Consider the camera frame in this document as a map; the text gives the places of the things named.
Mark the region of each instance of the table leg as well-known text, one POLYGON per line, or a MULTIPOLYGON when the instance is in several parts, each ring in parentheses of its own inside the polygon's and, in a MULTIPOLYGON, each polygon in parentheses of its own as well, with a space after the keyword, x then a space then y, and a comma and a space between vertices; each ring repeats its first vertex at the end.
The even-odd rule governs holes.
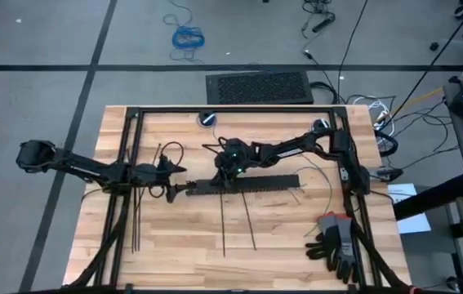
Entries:
POLYGON ((463 197, 463 174, 393 205, 400 221, 463 197))

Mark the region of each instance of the gray floor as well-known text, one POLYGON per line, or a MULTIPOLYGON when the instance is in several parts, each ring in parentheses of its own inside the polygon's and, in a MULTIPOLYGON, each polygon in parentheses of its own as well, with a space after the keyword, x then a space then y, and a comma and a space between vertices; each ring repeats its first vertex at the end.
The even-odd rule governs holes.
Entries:
MULTIPOLYGON (((206 35, 197 57, 206 64, 306 65, 300 53, 306 40, 300 28, 307 15, 300 1, 176 0, 193 10, 193 25, 206 35)), ((346 65, 427 65, 435 56, 429 44, 448 38, 458 25, 457 1, 370 0, 346 65)), ((109 0, 0 0, 0 65, 89 65, 109 0)), ((336 22, 308 49, 319 63, 338 65, 363 1, 333 0, 336 22)), ((118 0, 101 65, 178 65, 169 59, 173 27, 162 16, 187 15, 166 1, 118 0)), ((438 65, 463 65, 463 47, 449 46, 438 65)), ((64 145, 87 72, 0 71, 0 293, 16 292, 46 205, 54 173, 26 175, 15 163, 19 143, 52 140, 64 145)), ((328 72, 336 83, 337 72, 328 72)), ((415 96, 442 85, 458 72, 429 73, 415 96)), ((206 104, 207 72, 98 72, 73 151, 93 155, 106 105, 206 104)), ((321 72, 308 72, 324 81, 321 72)), ((341 94, 396 95, 402 102, 422 72, 345 71, 341 94)), ((316 104, 327 93, 314 91, 316 104)), ((407 109, 434 105, 437 98, 407 109)), ((440 107, 437 114, 446 114, 440 107)), ((397 123, 399 130, 407 123, 397 123)), ((443 129, 418 122, 399 137, 391 158, 396 167, 428 154, 443 139, 443 129)), ((449 140, 456 144, 449 127, 449 140)), ((406 170, 398 182, 436 185, 463 172, 458 151, 427 159, 406 170)), ((33 289, 59 287, 71 247, 84 184, 66 177, 51 223, 33 289)), ((452 274, 452 243, 444 229, 444 211, 432 212, 434 230, 403 237, 413 282, 441 283, 452 274)))

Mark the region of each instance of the work glove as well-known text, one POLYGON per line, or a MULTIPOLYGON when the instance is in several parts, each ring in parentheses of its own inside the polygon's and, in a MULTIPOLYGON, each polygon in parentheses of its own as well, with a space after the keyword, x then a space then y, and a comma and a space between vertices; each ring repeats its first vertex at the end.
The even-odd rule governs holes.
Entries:
POLYGON ((341 279, 344 284, 349 282, 352 276, 353 283, 358 281, 358 275, 354 266, 356 264, 353 253, 353 241, 351 239, 351 218, 348 216, 337 216, 336 224, 340 237, 340 246, 335 250, 332 258, 332 267, 329 270, 336 271, 336 278, 341 279))
POLYGON ((333 257, 335 250, 340 244, 340 234, 336 225, 336 215, 333 213, 321 216, 318 219, 320 233, 316 236, 316 243, 307 243, 305 246, 310 248, 305 254, 311 260, 326 258, 327 268, 333 268, 333 257))

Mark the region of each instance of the wooden tabletop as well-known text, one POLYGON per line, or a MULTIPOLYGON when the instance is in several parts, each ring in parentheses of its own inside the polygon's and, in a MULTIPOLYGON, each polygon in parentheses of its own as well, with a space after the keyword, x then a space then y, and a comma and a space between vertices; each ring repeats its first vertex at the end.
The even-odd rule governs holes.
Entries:
MULTIPOLYGON (((346 108, 361 164, 379 167, 381 159, 367 107, 346 108)), ((96 144, 96 160, 115 161, 125 112, 125 106, 106 108, 96 144)), ((137 163, 151 163, 158 144, 176 140, 185 147, 181 166, 188 171, 175 174, 172 182, 211 179, 216 172, 214 154, 203 149, 201 144, 215 144, 215 136, 239 137, 248 144, 252 140, 276 144, 307 132, 317 118, 327 119, 325 114, 217 114, 216 127, 203 128, 196 123, 196 117, 195 113, 146 114, 137 163)), ((172 145, 165 155, 176 162, 180 149, 172 145)), ((246 176, 295 172, 300 176, 301 189, 249 193, 244 198, 223 195, 225 240, 219 195, 188 198, 181 193, 173 204, 169 204, 165 198, 152 198, 146 190, 141 205, 140 251, 131 252, 131 214, 118 286, 133 283, 137 289, 345 289, 335 273, 327 271, 325 261, 307 258, 304 247, 318 234, 315 230, 304 237, 314 227, 318 216, 326 209, 344 212, 336 163, 305 154, 286 158, 274 167, 249 169, 246 176), (311 163, 323 170, 332 189, 311 163), (256 250, 253 249, 246 205, 256 250)), ((88 185, 86 191, 97 188, 88 185)), ((387 193, 386 185, 382 183, 372 182, 372 189, 387 193)), ((109 197, 102 192, 92 193, 83 201, 64 284, 75 280, 96 254, 108 201, 109 197)), ((376 248, 396 274, 405 283, 410 283, 391 202, 380 195, 370 194, 367 209, 376 248)), ((372 275, 364 250, 363 255, 367 281, 371 283, 372 275)), ((106 269, 110 269, 110 259, 106 269)))

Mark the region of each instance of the blue cable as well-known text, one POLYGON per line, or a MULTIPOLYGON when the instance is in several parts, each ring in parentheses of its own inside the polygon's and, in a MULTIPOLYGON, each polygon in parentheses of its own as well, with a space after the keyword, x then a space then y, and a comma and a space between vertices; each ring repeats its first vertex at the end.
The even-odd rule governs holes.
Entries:
POLYGON ((193 12, 188 7, 184 7, 179 4, 174 3, 173 0, 169 0, 169 3, 175 7, 185 9, 186 11, 189 12, 189 20, 186 21, 184 24, 180 24, 177 16, 172 13, 166 14, 162 18, 162 21, 164 22, 164 24, 176 26, 176 31, 174 32, 173 37, 171 39, 171 43, 173 44, 173 47, 175 48, 175 50, 170 52, 169 57, 172 60, 177 60, 177 61, 187 60, 191 62, 193 61, 202 62, 201 60, 195 59, 194 56, 195 56, 195 52, 197 51, 197 49, 204 46, 206 39, 204 38, 204 34, 199 27, 189 26, 189 24, 191 24, 191 20, 193 20, 193 12), (180 58, 173 57, 172 54, 175 51, 182 51, 183 57, 180 57, 180 58))

